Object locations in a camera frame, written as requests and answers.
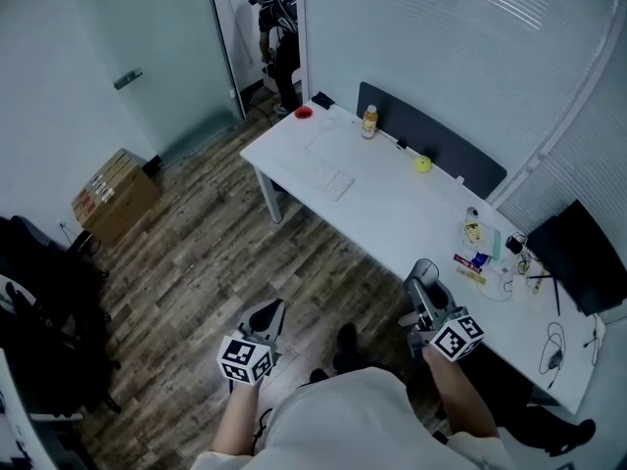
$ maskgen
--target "computer monitor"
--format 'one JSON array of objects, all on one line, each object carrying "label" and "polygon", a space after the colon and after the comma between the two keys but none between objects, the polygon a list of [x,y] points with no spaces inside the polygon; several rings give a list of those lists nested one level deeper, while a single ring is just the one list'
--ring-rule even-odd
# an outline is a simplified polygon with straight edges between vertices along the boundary
[{"label": "computer monitor", "polygon": [[527,247],[586,315],[627,299],[627,270],[579,201],[530,233]]}]

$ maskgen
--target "white keyboard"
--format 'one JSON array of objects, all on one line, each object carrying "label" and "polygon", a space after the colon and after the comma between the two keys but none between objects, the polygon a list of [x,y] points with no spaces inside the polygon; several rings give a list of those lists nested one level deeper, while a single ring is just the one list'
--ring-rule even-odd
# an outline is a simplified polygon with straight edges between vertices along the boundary
[{"label": "white keyboard", "polygon": [[288,153],[277,159],[278,164],[334,201],[339,200],[355,181],[320,155],[301,146],[292,145]]}]

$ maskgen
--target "glass door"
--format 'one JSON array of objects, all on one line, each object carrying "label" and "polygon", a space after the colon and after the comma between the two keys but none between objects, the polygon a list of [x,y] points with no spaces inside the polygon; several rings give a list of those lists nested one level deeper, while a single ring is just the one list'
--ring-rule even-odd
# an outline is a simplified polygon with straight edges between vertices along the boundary
[{"label": "glass door", "polygon": [[75,0],[108,76],[164,160],[242,119],[213,0]]}]

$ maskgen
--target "person wearing black cap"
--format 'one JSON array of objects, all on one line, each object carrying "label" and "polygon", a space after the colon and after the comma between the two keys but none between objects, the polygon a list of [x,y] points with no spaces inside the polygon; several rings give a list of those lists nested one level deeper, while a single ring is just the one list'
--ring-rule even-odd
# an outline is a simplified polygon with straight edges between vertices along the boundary
[{"label": "person wearing black cap", "polygon": [[274,107],[280,115],[288,115],[300,106],[292,73],[301,66],[298,46],[298,17],[296,0],[249,0],[251,5],[259,4],[260,49],[262,61],[272,62],[270,55],[270,31],[278,27],[279,45],[276,49],[273,68],[268,67],[270,76],[276,80],[281,95],[281,104]]}]

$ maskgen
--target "white cube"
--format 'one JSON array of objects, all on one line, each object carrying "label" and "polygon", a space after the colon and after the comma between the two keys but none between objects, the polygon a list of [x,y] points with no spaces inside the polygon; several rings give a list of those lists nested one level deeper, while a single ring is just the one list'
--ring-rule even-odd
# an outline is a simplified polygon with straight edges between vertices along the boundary
[{"label": "white cube", "polygon": [[247,385],[257,385],[274,366],[270,347],[228,336],[219,347],[217,363],[222,376]]},{"label": "white cube", "polygon": [[467,315],[446,322],[431,345],[448,360],[455,362],[472,352],[484,336],[481,327]]}]

